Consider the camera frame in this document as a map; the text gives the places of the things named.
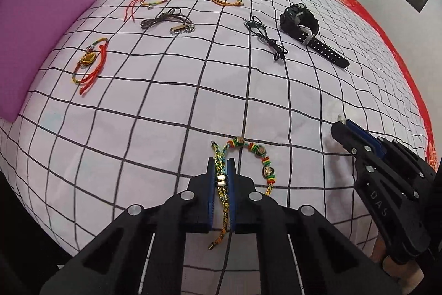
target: blue gripper pad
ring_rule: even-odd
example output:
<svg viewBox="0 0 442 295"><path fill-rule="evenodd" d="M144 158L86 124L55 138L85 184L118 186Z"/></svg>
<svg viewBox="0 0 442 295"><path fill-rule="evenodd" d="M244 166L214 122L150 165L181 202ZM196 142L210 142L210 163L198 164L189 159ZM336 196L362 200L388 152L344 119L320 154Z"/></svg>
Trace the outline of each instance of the blue gripper pad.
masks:
<svg viewBox="0 0 442 295"><path fill-rule="evenodd" d="M235 160L230 158L227 161L227 190L229 200L229 218L230 218L230 231L235 232L236 227L236 196L235 196L235 179L236 169Z"/></svg>
<svg viewBox="0 0 442 295"><path fill-rule="evenodd" d="M213 223L214 223L214 200L215 200L215 161L212 162L212 166L207 167L207 175L209 176L210 180L210 188L209 188L209 201L208 201L208 215L209 215L209 229L212 230Z"/></svg>
<svg viewBox="0 0 442 295"><path fill-rule="evenodd" d="M356 123L353 123L350 119L347 119L345 122L345 125L358 134L362 139L364 139L373 149L374 154L379 158L383 159L385 156L384 149L382 147L382 144L378 139L376 139L373 135L371 135L369 132L366 132L364 129L362 129L359 125Z"/></svg>

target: pillow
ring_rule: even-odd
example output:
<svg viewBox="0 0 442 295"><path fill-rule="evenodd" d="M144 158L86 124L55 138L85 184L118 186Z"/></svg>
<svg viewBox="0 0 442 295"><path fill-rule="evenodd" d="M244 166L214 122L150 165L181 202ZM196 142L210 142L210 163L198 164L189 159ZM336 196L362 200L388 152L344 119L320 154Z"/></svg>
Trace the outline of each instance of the pillow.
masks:
<svg viewBox="0 0 442 295"><path fill-rule="evenodd" d="M41 64L94 1L0 0L0 118L15 121Z"/></svg>

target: gold charm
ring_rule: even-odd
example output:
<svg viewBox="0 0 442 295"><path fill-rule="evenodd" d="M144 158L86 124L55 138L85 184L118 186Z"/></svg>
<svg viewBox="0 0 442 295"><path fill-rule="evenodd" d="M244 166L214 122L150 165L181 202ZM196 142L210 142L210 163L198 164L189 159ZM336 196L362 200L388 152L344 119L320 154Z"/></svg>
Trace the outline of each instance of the gold charm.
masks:
<svg viewBox="0 0 442 295"><path fill-rule="evenodd" d="M79 64L81 69L86 69L89 65L95 62L97 59L97 53L94 51L87 51L86 54L80 59Z"/></svg>

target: metal screw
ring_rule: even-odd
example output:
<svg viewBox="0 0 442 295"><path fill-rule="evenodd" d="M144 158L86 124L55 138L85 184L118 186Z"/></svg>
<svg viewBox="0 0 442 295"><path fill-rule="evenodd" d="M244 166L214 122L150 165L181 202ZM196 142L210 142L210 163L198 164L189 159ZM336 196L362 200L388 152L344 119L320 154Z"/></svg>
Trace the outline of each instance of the metal screw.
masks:
<svg viewBox="0 0 442 295"><path fill-rule="evenodd" d="M249 194L249 199L253 200L254 202L257 202L262 199L262 194L258 191L253 191Z"/></svg>
<svg viewBox="0 0 442 295"><path fill-rule="evenodd" d="M310 205L304 205L301 208L301 212L305 216L312 216L315 213L315 208L311 207Z"/></svg>
<svg viewBox="0 0 442 295"><path fill-rule="evenodd" d="M129 206L129 208L127 209L127 212L129 213L129 215L138 215L138 214L140 214L140 212L142 210L143 209L138 204L135 204L135 205Z"/></svg>
<svg viewBox="0 0 442 295"><path fill-rule="evenodd" d="M194 197L195 197L194 192L190 190L186 190L181 193L181 199L183 200L192 200Z"/></svg>

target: rasta bead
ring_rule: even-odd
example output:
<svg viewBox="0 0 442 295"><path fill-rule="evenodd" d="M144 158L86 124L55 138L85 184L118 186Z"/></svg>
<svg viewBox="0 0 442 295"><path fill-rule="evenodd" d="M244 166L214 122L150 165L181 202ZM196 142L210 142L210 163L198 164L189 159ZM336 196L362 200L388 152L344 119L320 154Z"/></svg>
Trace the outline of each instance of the rasta bead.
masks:
<svg viewBox="0 0 442 295"><path fill-rule="evenodd" d="M264 148L262 145L258 145L258 147L255 150L255 154L259 157L263 157L266 155L266 148Z"/></svg>
<svg viewBox="0 0 442 295"><path fill-rule="evenodd" d="M244 138L243 137L233 138L233 141L236 143L236 146L243 146L244 145Z"/></svg>
<svg viewBox="0 0 442 295"><path fill-rule="evenodd" d="M262 175L264 178L267 178L268 176L271 176L275 173L275 170L271 166L265 166L262 168Z"/></svg>
<svg viewBox="0 0 442 295"><path fill-rule="evenodd" d="M270 165L270 159L268 156L266 156L265 158L262 158L261 161L264 166Z"/></svg>

